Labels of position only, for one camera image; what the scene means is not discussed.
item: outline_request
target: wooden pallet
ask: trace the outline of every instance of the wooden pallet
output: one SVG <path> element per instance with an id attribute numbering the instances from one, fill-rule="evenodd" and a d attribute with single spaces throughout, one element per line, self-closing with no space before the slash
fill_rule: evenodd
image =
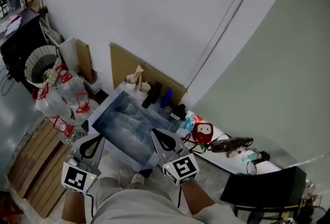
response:
<path id="1" fill-rule="evenodd" d="M 65 188 L 61 185 L 68 148 L 60 141 L 48 119 L 36 129 L 11 168 L 8 179 L 21 198 L 47 217 Z"/>

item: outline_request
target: paper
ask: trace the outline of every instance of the paper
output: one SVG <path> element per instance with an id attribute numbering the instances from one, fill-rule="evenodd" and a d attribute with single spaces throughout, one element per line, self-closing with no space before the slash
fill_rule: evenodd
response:
<path id="1" fill-rule="evenodd" d="M 20 27 L 20 24 L 21 24 L 21 20 L 22 20 L 22 18 L 19 18 L 7 27 L 5 37 L 12 34 L 14 31 L 18 30 L 18 28 Z"/>

